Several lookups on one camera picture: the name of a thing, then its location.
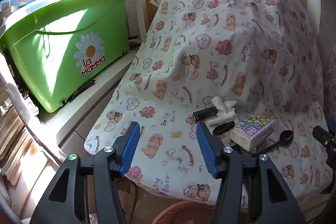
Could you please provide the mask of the black plastic spoon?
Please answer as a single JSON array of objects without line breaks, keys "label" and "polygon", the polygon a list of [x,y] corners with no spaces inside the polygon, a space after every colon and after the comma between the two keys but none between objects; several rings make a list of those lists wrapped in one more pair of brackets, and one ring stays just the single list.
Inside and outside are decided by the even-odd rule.
[{"label": "black plastic spoon", "polygon": [[257,157],[261,154],[266,154],[267,152],[271,151],[272,149],[278,147],[279,145],[287,145],[292,142],[294,138],[294,132],[292,130],[285,130],[282,133],[280,133],[279,140],[272,145],[269,145],[268,147],[262,149],[261,151],[258,151],[254,153],[252,156]]}]

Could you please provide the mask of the tissue pack purple plaid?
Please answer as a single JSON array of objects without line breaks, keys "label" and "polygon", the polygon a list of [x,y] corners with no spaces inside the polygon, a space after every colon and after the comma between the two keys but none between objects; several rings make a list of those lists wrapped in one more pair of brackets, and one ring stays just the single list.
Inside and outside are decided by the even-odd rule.
[{"label": "tissue pack purple plaid", "polygon": [[230,131],[230,138],[247,152],[252,151],[275,131],[277,122],[265,115],[253,113],[239,121]]}]

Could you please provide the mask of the pink plastic trash basket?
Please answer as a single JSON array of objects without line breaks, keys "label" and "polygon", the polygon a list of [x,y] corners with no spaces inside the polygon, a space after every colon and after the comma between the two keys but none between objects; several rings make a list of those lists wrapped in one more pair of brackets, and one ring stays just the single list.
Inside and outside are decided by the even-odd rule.
[{"label": "pink plastic trash basket", "polygon": [[159,213],[152,224],[210,223],[214,208],[212,205],[199,202],[177,202]]}]

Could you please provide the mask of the printed cloth at right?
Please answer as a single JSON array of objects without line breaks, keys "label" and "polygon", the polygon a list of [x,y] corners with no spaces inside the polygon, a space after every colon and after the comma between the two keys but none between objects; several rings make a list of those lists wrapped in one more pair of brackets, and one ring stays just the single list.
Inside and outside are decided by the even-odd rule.
[{"label": "printed cloth at right", "polygon": [[336,116],[336,55],[333,48],[329,65],[323,77],[324,113],[326,120],[334,120]]}]

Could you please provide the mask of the black cylinder battery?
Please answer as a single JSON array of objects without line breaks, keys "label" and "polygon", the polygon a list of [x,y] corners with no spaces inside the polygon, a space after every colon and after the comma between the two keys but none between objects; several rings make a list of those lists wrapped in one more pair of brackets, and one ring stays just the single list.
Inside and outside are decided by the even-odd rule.
[{"label": "black cylinder battery", "polygon": [[211,106],[202,110],[193,112],[193,118],[196,122],[203,121],[213,115],[217,115],[218,110],[215,106]]}]

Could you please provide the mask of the teddy bear print sheet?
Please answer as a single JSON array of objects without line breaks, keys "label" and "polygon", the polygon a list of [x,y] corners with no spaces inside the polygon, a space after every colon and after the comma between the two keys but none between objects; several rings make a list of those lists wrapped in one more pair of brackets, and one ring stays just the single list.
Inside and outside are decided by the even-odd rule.
[{"label": "teddy bear print sheet", "polygon": [[220,182],[206,170],[193,113],[215,97],[238,119],[275,121],[262,143],[290,129],[269,156],[297,199],[322,192],[332,170],[313,138],[326,126],[319,51],[300,0],[152,0],[158,11],[132,65],[89,132],[94,155],[139,123],[128,179],[157,195],[213,204]]}]

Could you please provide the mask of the green plastic storage box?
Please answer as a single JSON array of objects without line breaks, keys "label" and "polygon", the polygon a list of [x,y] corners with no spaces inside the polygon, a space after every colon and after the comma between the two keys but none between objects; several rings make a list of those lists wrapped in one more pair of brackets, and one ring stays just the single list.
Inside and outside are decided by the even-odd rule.
[{"label": "green plastic storage box", "polygon": [[125,0],[36,0],[6,19],[1,47],[52,113],[129,50]]}]

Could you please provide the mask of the books on shelf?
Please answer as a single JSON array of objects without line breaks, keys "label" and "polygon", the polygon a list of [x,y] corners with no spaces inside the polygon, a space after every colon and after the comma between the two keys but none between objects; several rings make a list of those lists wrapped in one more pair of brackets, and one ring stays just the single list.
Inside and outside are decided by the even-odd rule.
[{"label": "books on shelf", "polygon": [[36,0],[2,0],[1,1],[0,12],[5,11],[10,6],[15,6],[15,7],[21,8],[21,7],[25,6],[25,5],[30,4],[33,1],[36,1]]}]

